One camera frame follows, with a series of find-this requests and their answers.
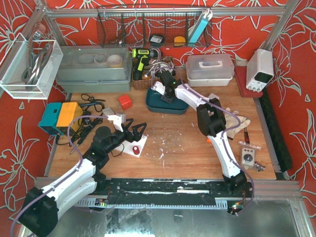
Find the red coil spring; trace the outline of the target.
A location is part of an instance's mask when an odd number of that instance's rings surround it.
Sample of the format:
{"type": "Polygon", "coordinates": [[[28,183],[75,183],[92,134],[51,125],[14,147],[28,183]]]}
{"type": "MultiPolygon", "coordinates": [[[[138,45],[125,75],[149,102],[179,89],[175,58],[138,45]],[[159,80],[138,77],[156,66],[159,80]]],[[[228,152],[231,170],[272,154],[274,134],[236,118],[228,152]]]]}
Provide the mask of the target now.
{"type": "Polygon", "coordinates": [[[134,146],[134,147],[132,148],[132,150],[133,150],[133,153],[134,153],[136,156],[140,154],[140,150],[139,150],[139,147],[138,147],[138,146],[134,146]]]}

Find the clear small parts box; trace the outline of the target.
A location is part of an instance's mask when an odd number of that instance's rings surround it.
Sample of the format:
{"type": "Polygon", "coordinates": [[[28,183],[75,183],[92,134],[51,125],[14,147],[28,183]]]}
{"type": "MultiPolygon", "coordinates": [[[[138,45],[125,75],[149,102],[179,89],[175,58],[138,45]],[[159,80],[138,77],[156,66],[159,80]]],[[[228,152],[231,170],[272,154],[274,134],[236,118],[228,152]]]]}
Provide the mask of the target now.
{"type": "Polygon", "coordinates": [[[113,112],[113,110],[110,107],[106,107],[102,110],[103,115],[106,117],[107,120],[112,120],[113,119],[113,115],[115,115],[115,113],[113,112]]]}

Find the red cube power socket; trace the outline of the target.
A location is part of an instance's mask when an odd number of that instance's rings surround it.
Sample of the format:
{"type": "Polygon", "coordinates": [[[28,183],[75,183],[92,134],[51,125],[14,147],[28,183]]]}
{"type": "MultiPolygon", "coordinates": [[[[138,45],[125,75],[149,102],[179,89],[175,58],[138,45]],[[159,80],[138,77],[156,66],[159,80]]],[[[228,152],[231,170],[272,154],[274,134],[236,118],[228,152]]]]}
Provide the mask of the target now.
{"type": "Polygon", "coordinates": [[[132,107],[132,100],[127,94],[118,97],[118,102],[124,111],[132,107]]]}

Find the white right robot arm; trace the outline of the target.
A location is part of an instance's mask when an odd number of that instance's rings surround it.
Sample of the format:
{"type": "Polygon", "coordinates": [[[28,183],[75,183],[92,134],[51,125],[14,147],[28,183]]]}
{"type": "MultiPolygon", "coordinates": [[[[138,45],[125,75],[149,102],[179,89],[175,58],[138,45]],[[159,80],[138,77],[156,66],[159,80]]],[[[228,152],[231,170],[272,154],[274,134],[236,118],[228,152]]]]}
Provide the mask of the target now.
{"type": "Polygon", "coordinates": [[[152,85],[152,90],[161,94],[161,100],[170,103],[177,98],[196,111],[199,130],[210,140],[219,158],[227,192],[236,195],[244,188],[247,178],[230,147],[224,109],[220,101],[199,94],[187,83],[176,80],[169,71],[158,72],[156,76],[160,81],[152,85]]]}

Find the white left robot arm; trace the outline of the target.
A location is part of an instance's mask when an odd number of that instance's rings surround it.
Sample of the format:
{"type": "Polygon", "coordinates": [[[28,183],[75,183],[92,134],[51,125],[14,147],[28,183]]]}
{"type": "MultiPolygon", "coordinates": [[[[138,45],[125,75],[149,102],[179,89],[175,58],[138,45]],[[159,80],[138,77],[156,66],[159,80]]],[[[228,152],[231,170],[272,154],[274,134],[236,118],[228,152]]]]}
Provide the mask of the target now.
{"type": "Polygon", "coordinates": [[[100,170],[109,161],[109,154],[125,141],[140,141],[147,127],[145,122],[132,125],[132,118],[127,119],[127,124],[117,116],[111,120],[115,130],[107,126],[97,128],[89,149],[80,154],[73,168],[51,184],[28,191],[16,220],[33,234],[48,236],[65,212],[86,195],[102,188],[106,176],[100,170]]]}

